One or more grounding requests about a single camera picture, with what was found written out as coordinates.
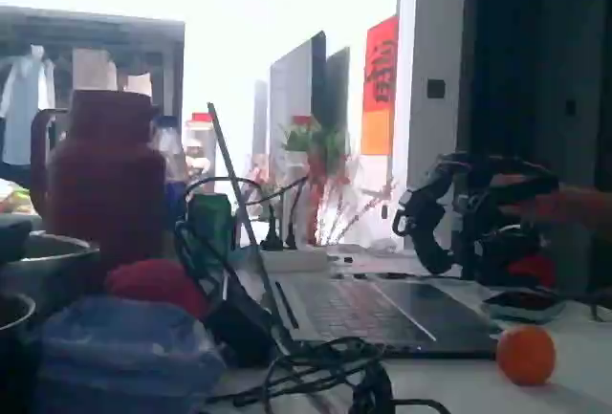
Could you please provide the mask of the person's right hand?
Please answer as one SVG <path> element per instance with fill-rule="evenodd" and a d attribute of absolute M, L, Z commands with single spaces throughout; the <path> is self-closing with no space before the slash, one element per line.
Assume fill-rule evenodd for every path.
<path fill-rule="evenodd" d="M 539 222 L 576 223 L 611 239 L 611 193 L 563 186 L 551 194 L 502 206 L 501 211 Z"/>

